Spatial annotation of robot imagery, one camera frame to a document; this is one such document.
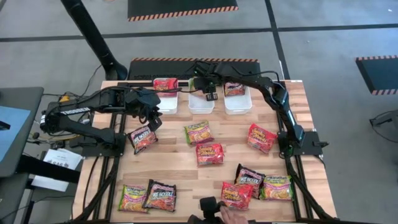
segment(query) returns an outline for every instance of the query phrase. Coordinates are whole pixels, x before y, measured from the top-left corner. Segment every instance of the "white container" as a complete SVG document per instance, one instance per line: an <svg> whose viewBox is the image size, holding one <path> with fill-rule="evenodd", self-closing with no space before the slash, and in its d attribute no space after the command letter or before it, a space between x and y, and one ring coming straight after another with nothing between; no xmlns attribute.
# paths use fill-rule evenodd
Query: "white container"
<svg viewBox="0 0 398 224"><path fill-rule="evenodd" d="M228 115L245 114L252 107L250 88L244 87L244 95L240 96L224 96L225 113Z"/></svg>
<svg viewBox="0 0 398 224"><path fill-rule="evenodd" d="M178 93L175 97L159 97L160 103L157 105L159 107L159 112L163 114L176 114L178 106Z"/></svg>
<svg viewBox="0 0 398 224"><path fill-rule="evenodd" d="M188 95L188 107L192 114L210 114L214 109L214 101L207 101L205 97Z"/></svg>

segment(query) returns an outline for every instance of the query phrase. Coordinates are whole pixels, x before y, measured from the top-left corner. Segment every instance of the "white paper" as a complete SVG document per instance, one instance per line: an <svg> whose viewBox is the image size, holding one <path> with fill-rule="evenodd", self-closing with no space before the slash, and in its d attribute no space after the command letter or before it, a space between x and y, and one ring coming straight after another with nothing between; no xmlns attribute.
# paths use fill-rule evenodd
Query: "white paper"
<svg viewBox="0 0 398 224"><path fill-rule="evenodd" d="M76 169L81 159L82 159L81 155L66 149L58 149L58 150L49 149L49 151L44 157L45 162L49 162L51 164L63 166L73 170ZM68 184L69 183L65 181L55 180L52 178L41 177L41 176L35 176L32 182L33 186L44 187L46 189L58 190L61 192L65 192L67 190Z"/></svg>

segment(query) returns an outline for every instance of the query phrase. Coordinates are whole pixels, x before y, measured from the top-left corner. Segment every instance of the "gray floor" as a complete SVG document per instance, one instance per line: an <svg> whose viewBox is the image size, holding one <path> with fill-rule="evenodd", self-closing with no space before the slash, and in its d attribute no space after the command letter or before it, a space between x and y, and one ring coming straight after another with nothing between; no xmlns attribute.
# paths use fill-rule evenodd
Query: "gray floor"
<svg viewBox="0 0 398 224"><path fill-rule="evenodd" d="M263 0L239 0L238 12L155 21L127 22L126 0L83 1L104 34L168 30L270 27ZM271 0L279 27L390 24L398 22L398 1ZM0 12L0 38L80 35L59 1L8 0ZM304 81L313 120L322 140L326 171L338 216L344 220L395 223L398 213L398 151L380 138L368 119L397 109L396 95L372 96L354 58L395 55L398 29L280 33L291 79ZM280 72L271 33L188 35L106 40L125 66L133 57L258 58L263 70ZM1 42L0 87L42 86L46 93L82 93L99 65L84 40ZM89 93L104 79L99 70ZM39 110L50 100L46 96ZM380 130L398 139L389 125ZM47 146L27 145L35 156ZM71 185L67 194L73 195ZM35 194L41 198L54 192ZM31 223L63 222L70 199L40 202Z"/></svg>

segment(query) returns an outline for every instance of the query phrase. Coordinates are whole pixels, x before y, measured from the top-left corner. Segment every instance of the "butcher block tabletop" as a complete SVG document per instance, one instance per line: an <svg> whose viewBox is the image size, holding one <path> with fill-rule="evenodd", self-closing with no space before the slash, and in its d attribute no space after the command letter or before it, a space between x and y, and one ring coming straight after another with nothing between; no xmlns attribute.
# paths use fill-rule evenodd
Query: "butcher block tabletop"
<svg viewBox="0 0 398 224"><path fill-rule="evenodd" d="M102 88L116 86L118 82L105 81ZM289 91L290 107L298 124L310 131L314 128L303 82L300 80L286 80ZM253 169L265 175L287 175L285 162L279 158L279 146L275 142L268 154L254 149L246 144L249 127L256 123L273 133L278 132L277 116L264 101L260 91L251 88L251 111L242 115L227 115L221 89L218 90L219 99L215 101L212 114L191 114L188 109L188 94L178 94L178 112L173 115L162 115L163 125L155 132L159 142L149 146L145 151L134 155L129 140L126 141L124 155L120 159L116 188L111 211L111 222L186 222L194 214L203 218L199 199L215 196L221 198L223 181L233 183L238 164ZM107 128L111 114L96 113L93 126ZM211 133L215 140L224 148L224 164L218 166L197 166L195 147L189 146L185 139L184 126L208 120ZM142 124L137 118L127 117L125 133L140 128ZM73 214L78 216L82 212L83 196L88 176L95 158L87 158L83 162L80 181L78 184ZM303 169L309 191L331 216L336 216L331 197L328 179L323 164L314 156L302 156ZM103 158L96 163L88 186L86 206L98 189ZM141 185L147 187L148 180L177 186L177 204L175 212L150 209L149 213L119 212L123 185ZM302 194L297 189L298 201L302 217L305 215ZM108 191L105 192L101 203L99 218L104 218ZM292 202L263 201L251 199L249 210L237 211L248 220L257 222L287 222L295 221Z"/></svg>

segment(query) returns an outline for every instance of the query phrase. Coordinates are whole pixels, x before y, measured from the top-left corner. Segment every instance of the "human hand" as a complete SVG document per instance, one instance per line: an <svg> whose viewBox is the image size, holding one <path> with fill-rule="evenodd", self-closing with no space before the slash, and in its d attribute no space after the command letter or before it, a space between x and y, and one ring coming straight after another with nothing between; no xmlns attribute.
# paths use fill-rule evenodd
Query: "human hand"
<svg viewBox="0 0 398 224"><path fill-rule="evenodd" d="M244 216L234 214L225 206L221 206L220 211L225 224L248 224Z"/></svg>

